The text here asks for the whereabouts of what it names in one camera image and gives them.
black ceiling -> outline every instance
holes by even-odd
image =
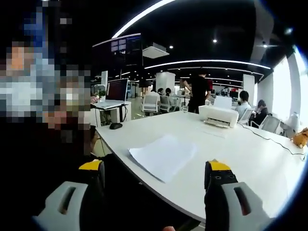
[[[80,63],[90,64],[89,48],[92,45],[110,39],[126,22],[157,2],[159,0],[62,0],[61,16],[73,19],[71,25],[61,25],[62,34],[67,35],[63,44],[68,47],[72,62],[82,59]],[[286,25],[277,18],[272,19],[274,23],[270,33],[265,33],[269,30],[266,26],[270,24],[270,19],[264,19],[264,12],[258,9],[256,0],[175,0],[146,15],[121,36],[141,33],[144,41],[167,48],[170,55],[157,59],[144,58],[144,67],[197,59],[235,60],[274,67],[288,54],[291,42],[289,36],[284,34]],[[214,38],[218,40],[216,44],[212,42]],[[256,47],[262,45],[262,40],[277,47]],[[143,67],[125,68],[122,73],[131,72],[126,75],[131,79],[154,78],[155,73],[163,70],[174,72],[178,80],[194,74],[200,67],[228,68],[206,69],[206,73],[212,77],[234,80],[242,80],[244,72],[232,71],[231,68],[260,73],[254,74],[256,80],[271,72],[244,64],[190,63],[147,70]],[[115,77],[118,73],[119,70],[110,70],[109,76]],[[100,70],[93,70],[91,75],[99,74]]]

computer mouse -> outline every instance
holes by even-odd
[[[113,124],[111,124],[110,125],[110,129],[112,129],[112,130],[115,130],[115,129],[118,129],[118,128],[121,128],[123,125],[122,124],[120,124],[120,123],[113,123]]]

office chair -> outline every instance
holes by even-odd
[[[250,122],[250,125],[255,124],[259,129],[276,133],[278,126],[280,125],[280,119],[267,115],[260,125],[254,121]]]
[[[145,95],[141,105],[142,112],[157,113],[158,112],[158,98],[153,95]]]
[[[244,125],[248,125],[248,120],[252,114],[252,112],[254,111],[253,108],[246,108],[244,114],[242,115],[241,118],[239,118],[239,121],[237,121],[239,124],[244,124]]]
[[[169,112],[171,108],[171,105],[169,103],[169,98],[168,96],[160,96],[160,105],[159,105],[159,110],[163,112]]]

orange plush toy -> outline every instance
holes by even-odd
[[[300,133],[295,134],[291,140],[295,145],[297,145],[300,148],[303,148],[305,145],[307,145],[308,142],[308,128],[305,128]]]

printer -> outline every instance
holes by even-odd
[[[199,106],[199,116],[202,121],[218,127],[233,128],[239,118],[239,113],[211,105]]]

